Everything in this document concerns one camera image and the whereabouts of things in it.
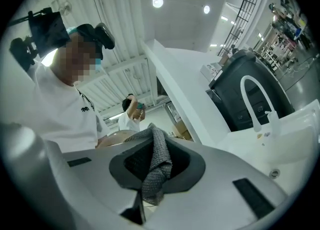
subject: drain hole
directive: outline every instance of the drain hole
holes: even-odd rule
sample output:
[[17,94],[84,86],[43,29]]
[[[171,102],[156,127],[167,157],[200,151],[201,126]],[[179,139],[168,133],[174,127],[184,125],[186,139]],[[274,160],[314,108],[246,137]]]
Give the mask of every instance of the drain hole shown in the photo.
[[279,177],[279,175],[280,175],[280,170],[273,169],[273,170],[270,171],[269,177],[274,180],[277,177]]

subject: white faucet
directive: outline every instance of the white faucet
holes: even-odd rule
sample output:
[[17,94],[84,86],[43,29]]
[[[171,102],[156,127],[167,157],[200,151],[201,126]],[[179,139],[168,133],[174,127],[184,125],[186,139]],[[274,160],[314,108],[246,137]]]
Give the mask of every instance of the white faucet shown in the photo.
[[252,82],[254,82],[259,87],[259,89],[262,91],[262,93],[263,93],[263,95],[264,95],[264,97],[265,97],[266,101],[268,102],[269,107],[271,109],[271,112],[270,111],[265,111],[264,112],[265,114],[267,114],[267,117],[268,117],[268,120],[269,120],[269,123],[270,123],[271,135],[273,137],[279,136],[280,133],[281,133],[281,123],[280,123],[278,114],[275,111],[275,108],[272,105],[268,94],[266,93],[265,89],[262,87],[260,82],[258,82],[255,78],[253,78],[250,75],[245,75],[241,79],[240,90],[241,90],[241,94],[242,94],[242,98],[243,98],[243,101],[245,103],[245,106],[248,109],[249,114],[251,116],[254,131],[255,132],[259,132],[259,131],[261,131],[262,127],[261,127],[261,124],[260,124],[260,122],[258,121],[258,119],[256,117],[256,114],[255,114],[250,102],[249,102],[249,99],[248,99],[248,96],[247,96],[247,93],[246,93],[246,89],[245,89],[245,81],[246,80],[251,80]]

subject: hand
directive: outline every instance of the hand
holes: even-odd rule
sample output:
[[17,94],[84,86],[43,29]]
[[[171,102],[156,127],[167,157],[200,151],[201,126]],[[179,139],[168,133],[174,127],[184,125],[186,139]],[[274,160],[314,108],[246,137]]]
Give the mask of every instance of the hand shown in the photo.
[[128,100],[137,100],[136,97],[134,95],[129,95],[126,97]]

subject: ceiling light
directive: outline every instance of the ceiling light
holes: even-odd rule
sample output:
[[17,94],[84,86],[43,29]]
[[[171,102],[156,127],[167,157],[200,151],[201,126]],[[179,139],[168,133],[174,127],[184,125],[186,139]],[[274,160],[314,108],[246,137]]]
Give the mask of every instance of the ceiling light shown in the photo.
[[109,119],[110,119],[110,120],[117,119],[117,118],[119,118],[122,114],[123,114],[123,112],[122,112],[122,113],[119,113],[119,114],[117,114],[117,115],[115,115],[115,116],[112,116],[112,117],[110,117]]
[[54,56],[57,52],[57,48],[50,53],[48,53],[41,61],[46,67],[49,67],[52,64],[52,60],[54,60]]
[[208,14],[209,11],[210,11],[210,7],[208,5],[204,6],[204,8],[203,8],[204,14]]
[[160,8],[164,4],[164,0],[152,0],[153,7]]

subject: round ceiling light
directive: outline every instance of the round ceiling light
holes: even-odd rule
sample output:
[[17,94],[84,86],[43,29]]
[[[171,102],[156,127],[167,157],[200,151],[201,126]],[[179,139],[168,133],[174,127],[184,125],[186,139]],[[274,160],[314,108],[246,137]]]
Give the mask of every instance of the round ceiling light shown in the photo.
[[208,14],[209,11],[210,11],[210,7],[208,5],[204,6],[204,8],[203,8],[204,14]]
[[160,8],[164,4],[164,0],[152,0],[153,7]]

